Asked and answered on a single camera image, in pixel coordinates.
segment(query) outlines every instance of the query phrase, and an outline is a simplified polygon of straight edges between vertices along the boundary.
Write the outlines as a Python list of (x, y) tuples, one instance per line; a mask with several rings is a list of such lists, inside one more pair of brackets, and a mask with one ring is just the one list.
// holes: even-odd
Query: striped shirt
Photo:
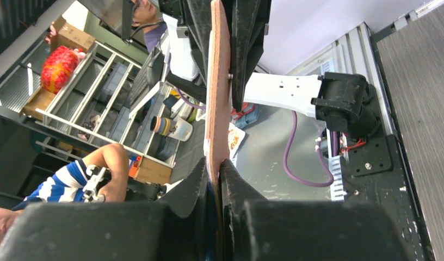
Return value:
[(87, 181), (86, 165), (82, 160), (73, 161), (41, 183), (12, 210), (24, 209), (34, 202), (82, 202)]

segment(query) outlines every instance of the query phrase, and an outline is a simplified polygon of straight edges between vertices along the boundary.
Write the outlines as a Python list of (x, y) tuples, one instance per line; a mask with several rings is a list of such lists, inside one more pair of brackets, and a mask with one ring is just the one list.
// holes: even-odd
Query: wooden floor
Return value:
[(377, 44), (437, 260), (444, 260), (444, 5)]

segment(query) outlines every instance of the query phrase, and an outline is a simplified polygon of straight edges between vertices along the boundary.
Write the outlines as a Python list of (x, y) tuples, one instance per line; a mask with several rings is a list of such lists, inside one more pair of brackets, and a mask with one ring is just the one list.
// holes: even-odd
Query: man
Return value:
[(88, 181), (86, 166), (89, 165), (107, 167), (112, 173), (112, 180), (98, 194), (104, 195), (106, 202), (124, 201), (129, 177), (129, 158), (122, 145), (109, 144), (58, 170), (12, 210), (0, 208), (0, 243), (15, 219), (29, 204), (82, 202), (83, 187)]
[[(135, 4), (135, 12), (132, 17), (132, 26), (139, 27), (145, 24), (153, 24), (161, 20), (156, 15), (156, 7), (149, 0), (132, 0)], [(148, 52), (159, 43), (161, 36), (166, 32), (167, 26), (161, 23), (142, 29), (144, 32), (144, 42)]]

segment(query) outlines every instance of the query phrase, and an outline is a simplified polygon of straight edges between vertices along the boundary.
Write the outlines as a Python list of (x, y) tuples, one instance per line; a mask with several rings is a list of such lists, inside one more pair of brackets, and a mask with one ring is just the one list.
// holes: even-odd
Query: red bag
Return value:
[(44, 62), (41, 72), (41, 87), (57, 94), (68, 82), (78, 65), (78, 55), (71, 49), (60, 46)]

